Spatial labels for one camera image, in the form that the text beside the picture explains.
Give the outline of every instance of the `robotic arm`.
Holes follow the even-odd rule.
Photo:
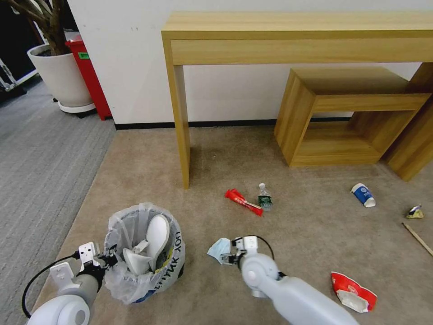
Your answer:
[[[90,310],[102,285],[105,270],[117,263],[112,249],[108,255],[100,254],[93,242],[78,249],[81,269],[74,275],[69,262],[50,268],[50,276],[59,290],[57,297],[39,307],[28,325],[88,325]]]
[[[359,325],[343,307],[305,281],[278,271],[275,261],[257,253],[256,236],[237,238],[235,255],[224,254],[223,262],[238,265],[255,297],[268,297],[277,312],[293,325]]]
[[[224,264],[238,265],[253,296],[270,298],[277,312],[291,324],[359,325],[343,307],[303,280],[286,277],[273,258],[257,253],[256,236],[237,238],[232,245],[237,252],[223,254]],[[28,325],[88,325],[105,271],[117,263],[115,249],[104,255],[93,242],[81,245],[81,269],[76,275],[68,262],[52,266],[50,275],[59,288],[57,297],[38,308]]]

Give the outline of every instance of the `gray carpet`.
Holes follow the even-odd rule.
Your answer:
[[[37,79],[26,95],[0,104],[0,324],[25,323],[23,289],[56,258],[113,124],[96,114],[79,119],[63,113]],[[31,288],[29,308],[46,275]]]

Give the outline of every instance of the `red food wrapper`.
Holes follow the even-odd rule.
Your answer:
[[[256,215],[261,216],[263,214],[263,209],[259,207],[258,205],[252,204],[248,202],[242,194],[239,193],[237,189],[231,189],[226,192],[224,195],[226,198],[229,198],[233,202],[236,202],[237,204],[243,205],[247,209],[253,211]]]
[[[373,310],[378,297],[359,283],[338,272],[331,272],[332,287],[344,306],[358,313]]]

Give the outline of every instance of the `white wall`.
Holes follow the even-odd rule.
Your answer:
[[[426,0],[68,0],[116,123],[173,121],[160,30],[171,11],[433,9]],[[410,78],[417,64],[392,64]],[[276,118],[288,65],[185,67],[190,121]]]

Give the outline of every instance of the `wooden stool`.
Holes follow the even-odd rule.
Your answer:
[[[382,67],[292,69],[274,134],[289,166],[374,164],[430,93]],[[350,121],[311,122],[316,112],[353,111]]]

